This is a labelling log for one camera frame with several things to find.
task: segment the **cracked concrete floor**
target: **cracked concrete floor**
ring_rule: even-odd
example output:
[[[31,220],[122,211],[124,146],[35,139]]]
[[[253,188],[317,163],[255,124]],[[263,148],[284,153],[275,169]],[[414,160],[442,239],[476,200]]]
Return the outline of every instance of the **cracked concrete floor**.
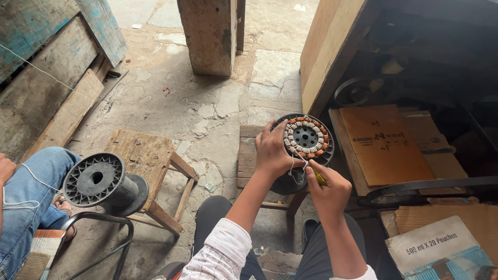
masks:
[[[176,151],[201,175],[182,216],[177,239],[165,230],[134,223],[133,242],[121,279],[150,279],[173,261],[188,261],[194,216],[211,195],[236,195],[240,125],[302,111],[299,57],[318,0],[247,0],[245,51],[230,79],[194,76],[175,0],[109,0],[129,45],[128,75],[102,101],[68,149],[81,157],[101,152],[117,129],[174,139]],[[294,6],[305,6],[305,11]],[[134,24],[141,25],[133,29]],[[217,186],[211,194],[202,187]],[[169,171],[157,202],[175,213],[186,178]],[[283,197],[269,193],[266,201]],[[103,210],[98,206],[78,211]],[[301,252],[301,224],[317,218],[308,196],[295,221],[285,212],[261,209],[251,232],[255,248]],[[100,221],[77,223],[78,235],[55,262],[49,278],[65,279],[117,247],[126,227]],[[86,272],[83,279],[110,279],[120,254]]]

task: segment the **blue painted wood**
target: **blue painted wood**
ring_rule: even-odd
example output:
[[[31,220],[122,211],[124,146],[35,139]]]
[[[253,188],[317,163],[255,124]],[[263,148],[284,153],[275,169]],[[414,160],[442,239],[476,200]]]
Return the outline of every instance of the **blue painted wood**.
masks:
[[[78,12],[74,0],[0,0],[0,44],[27,59]],[[23,62],[0,47],[0,82]]]
[[[107,0],[76,0],[88,26],[113,67],[125,56],[128,45]]]

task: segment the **paper scrap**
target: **paper scrap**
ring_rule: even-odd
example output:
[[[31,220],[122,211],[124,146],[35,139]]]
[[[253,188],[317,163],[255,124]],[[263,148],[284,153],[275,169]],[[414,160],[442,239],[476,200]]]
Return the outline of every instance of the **paper scrap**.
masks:
[[[294,10],[306,11],[306,7],[305,6],[301,6],[299,4],[296,4],[296,6],[294,6]]]
[[[211,182],[208,182],[207,184],[205,184],[204,187],[207,188],[210,193],[213,193],[216,190],[216,185],[211,183]]]

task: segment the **metal rod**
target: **metal rod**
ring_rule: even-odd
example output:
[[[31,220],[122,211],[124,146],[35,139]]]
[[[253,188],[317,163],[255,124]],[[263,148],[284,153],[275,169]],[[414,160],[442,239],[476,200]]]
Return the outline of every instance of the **metal rod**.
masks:
[[[126,243],[124,243],[124,244],[122,244],[121,246],[117,247],[117,248],[116,248],[116,249],[114,249],[112,252],[110,252],[109,254],[107,254],[105,257],[101,258],[100,260],[98,260],[98,261],[94,262],[93,264],[91,264],[91,265],[89,265],[89,266],[85,267],[84,269],[80,270],[78,273],[74,274],[73,276],[71,276],[71,277],[67,278],[67,280],[73,280],[73,279],[75,279],[76,277],[78,277],[78,276],[80,276],[81,274],[83,274],[85,271],[87,271],[87,270],[91,269],[92,267],[94,267],[94,266],[98,265],[99,263],[101,263],[103,260],[105,260],[105,259],[107,259],[108,257],[112,256],[114,253],[116,253],[117,251],[119,251],[119,250],[120,250],[120,249],[122,249],[124,246],[128,245],[129,243],[131,243],[131,240],[130,240],[130,241],[127,241]]]
[[[123,271],[123,266],[125,265],[125,260],[126,256],[128,255],[128,250],[131,244],[131,239],[133,238],[133,223],[129,219],[125,218],[119,218],[119,217],[114,217],[106,214],[101,214],[101,213],[95,213],[95,212],[80,212],[72,217],[70,217],[61,227],[61,230],[67,231],[74,223],[76,223],[80,219],[92,219],[92,220],[99,220],[99,221],[106,221],[106,222],[111,222],[111,223],[119,223],[119,224],[126,224],[128,226],[128,236],[126,237],[125,243],[114,249],[112,252],[107,254],[105,257],[101,258],[100,260],[94,262],[93,264],[87,266],[86,268],[82,269],[72,277],[68,278],[68,280],[72,280],[88,269],[94,267],[95,265],[99,264],[101,261],[105,260],[106,258],[110,257],[112,254],[116,253],[120,249],[123,249],[123,252],[121,254],[120,261],[118,263],[118,267],[116,268],[116,272],[114,273],[114,280],[119,280],[121,272]]]

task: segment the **empty wire spool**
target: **empty wire spool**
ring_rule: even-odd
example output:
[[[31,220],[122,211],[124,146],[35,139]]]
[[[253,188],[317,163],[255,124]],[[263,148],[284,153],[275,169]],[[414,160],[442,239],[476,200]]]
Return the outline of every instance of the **empty wire spool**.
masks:
[[[304,115],[302,113],[293,113],[278,118],[271,127],[270,131],[272,131],[275,127],[277,127],[277,125],[279,125],[284,120],[290,120],[299,117],[303,118],[305,116],[317,121],[325,129],[327,135],[329,136],[328,146],[325,149],[325,151],[315,158],[307,158],[306,160],[312,159],[323,166],[327,166],[330,160],[332,159],[332,156],[334,155],[334,140],[332,139],[332,134],[330,133],[330,130],[318,119],[310,115]],[[309,148],[310,146],[314,146],[315,141],[318,140],[314,131],[304,126],[300,126],[295,130],[293,130],[293,137],[294,139],[297,138],[300,139],[300,141],[297,141],[296,143],[297,145],[303,148]],[[292,152],[288,149],[288,147],[285,147],[285,150],[290,156],[294,156],[296,160],[299,160],[299,158],[296,155],[292,154]],[[295,167],[291,169],[291,174],[292,176],[289,176],[286,172],[284,175],[277,178],[277,180],[271,186],[270,190],[278,194],[293,194],[300,191],[308,183],[306,174],[304,174],[304,170],[302,167]]]
[[[149,188],[142,176],[126,174],[119,156],[102,152],[81,160],[69,171],[63,194],[71,205],[102,205],[108,214],[123,217],[144,206]]]

